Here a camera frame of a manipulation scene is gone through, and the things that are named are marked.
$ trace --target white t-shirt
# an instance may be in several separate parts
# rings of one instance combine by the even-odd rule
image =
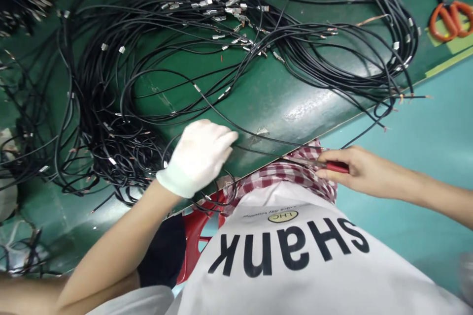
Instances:
[[[279,182],[255,189],[208,243],[169,307],[138,289],[90,315],[473,314],[333,204]]]

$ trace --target red checkered cloth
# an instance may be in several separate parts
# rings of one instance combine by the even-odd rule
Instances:
[[[315,139],[307,145],[318,147],[319,149],[302,147],[289,153],[287,157],[317,160],[319,154],[322,152],[320,141]],[[250,193],[254,189],[269,187],[280,181],[288,181],[301,185],[309,189],[315,195],[335,204],[335,200],[337,199],[337,184],[325,179],[319,179],[315,175],[317,170],[318,167],[302,167],[284,161],[275,161],[262,167],[236,183],[236,198],[231,205],[224,207],[223,215],[231,215],[245,194]],[[223,188],[223,194],[228,201],[229,197],[233,194],[233,184]]]

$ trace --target gloved hand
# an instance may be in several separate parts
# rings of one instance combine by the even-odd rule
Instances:
[[[167,168],[158,171],[156,179],[171,192],[184,198],[214,180],[228,156],[238,133],[209,120],[195,121],[182,133]]]

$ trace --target teal floor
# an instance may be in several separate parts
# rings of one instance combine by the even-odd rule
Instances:
[[[384,120],[386,133],[374,128],[356,144],[441,181],[473,189],[472,73],[470,58],[419,84],[416,94],[433,99],[398,105],[399,112]],[[322,146],[340,148],[370,124],[366,117],[355,118],[323,135]],[[337,206],[437,284],[459,294],[458,259],[462,252],[473,252],[471,230],[438,213],[344,186],[338,189]],[[216,227],[213,220],[205,235],[215,233]]]

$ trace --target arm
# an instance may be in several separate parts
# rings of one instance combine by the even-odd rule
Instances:
[[[64,307],[89,298],[130,276],[167,213],[180,201],[158,181],[107,231],[80,261],[58,300]]]
[[[218,176],[237,138],[209,120],[188,125],[168,167],[80,261],[59,296],[58,312],[84,314],[130,289],[121,284],[133,280],[161,221],[181,197],[192,198]]]
[[[350,173],[319,170],[318,177],[374,197],[399,199],[434,210],[473,230],[473,191],[437,181],[358,146],[325,151],[319,160],[345,162]]]

